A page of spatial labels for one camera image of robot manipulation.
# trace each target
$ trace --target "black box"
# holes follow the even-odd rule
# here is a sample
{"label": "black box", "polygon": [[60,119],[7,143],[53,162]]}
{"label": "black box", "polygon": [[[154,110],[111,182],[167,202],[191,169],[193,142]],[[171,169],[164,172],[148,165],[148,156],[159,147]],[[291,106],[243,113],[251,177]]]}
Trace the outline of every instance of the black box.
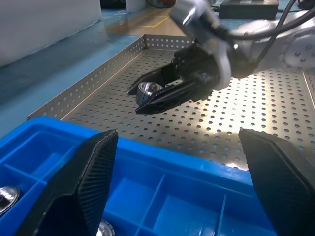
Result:
{"label": "black box", "polygon": [[278,0],[225,0],[220,6],[220,18],[274,20]]}

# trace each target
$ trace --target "blue plastic bin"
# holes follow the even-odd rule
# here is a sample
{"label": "blue plastic bin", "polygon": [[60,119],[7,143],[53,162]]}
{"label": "blue plastic bin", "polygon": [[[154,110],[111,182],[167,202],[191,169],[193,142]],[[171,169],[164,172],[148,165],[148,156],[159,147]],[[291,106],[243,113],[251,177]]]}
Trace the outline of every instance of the blue plastic bin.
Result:
{"label": "blue plastic bin", "polygon": [[[13,235],[49,179],[98,131],[51,118],[0,140],[0,186],[19,201],[0,218]],[[249,172],[119,138],[103,219],[117,236],[275,236]]]}

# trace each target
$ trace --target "robotic arm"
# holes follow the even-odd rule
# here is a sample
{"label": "robotic arm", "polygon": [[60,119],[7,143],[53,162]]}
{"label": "robotic arm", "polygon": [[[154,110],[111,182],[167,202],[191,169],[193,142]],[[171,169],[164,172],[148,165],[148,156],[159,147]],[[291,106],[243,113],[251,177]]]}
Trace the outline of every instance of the robotic arm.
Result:
{"label": "robotic arm", "polygon": [[[287,17],[284,26],[294,26],[301,17],[308,18],[280,31],[267,53],[258,59],[270,36],[256,36],[278,30],[278,21],[252,21],[229,32],[220,25],[206,0],[177,0],[170,17],[194,43],[177,51],[170,64],[141,76],[129,88],[129,95],[137,94],[136,112],[156,114],[188,100],[207,98],[213,90],[226,88],[231,77],[245,78],[270,68],[314,67],[314,16],[315,9]],[[172,84],[177,79],[182,82]]]}

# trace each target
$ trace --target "perforated metal tray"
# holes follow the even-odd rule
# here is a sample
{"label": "perforated metal tray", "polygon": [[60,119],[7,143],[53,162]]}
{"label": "perforated metal tray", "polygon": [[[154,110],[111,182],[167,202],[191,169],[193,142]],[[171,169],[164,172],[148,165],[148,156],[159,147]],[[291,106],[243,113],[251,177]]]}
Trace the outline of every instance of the perforated metal tray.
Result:
{"label": "perforated metal tray", "polygon": [[145,35],[28,118],[50,116],[247,170],[240,128],[290,140],[315,165],[313,71],[269,70],[232,79],[207,100],[157,115],[137,115],[126,90],[140,75],[171,62],[186,37]]}

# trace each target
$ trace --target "floor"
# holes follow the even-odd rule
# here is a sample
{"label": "floor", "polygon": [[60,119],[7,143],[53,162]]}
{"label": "floor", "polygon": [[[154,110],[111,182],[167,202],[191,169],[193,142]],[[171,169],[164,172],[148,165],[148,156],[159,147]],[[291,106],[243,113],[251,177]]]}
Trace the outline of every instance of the floor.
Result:
{"label": "floor", "polygon": [[[287,2],[280,0],[279,9]],[[248,20],[221,22],[234,29]],[[182,35],[167,10],[104,10],[103,19],[89,28],[1,68],[0,137],[143,34]]]}

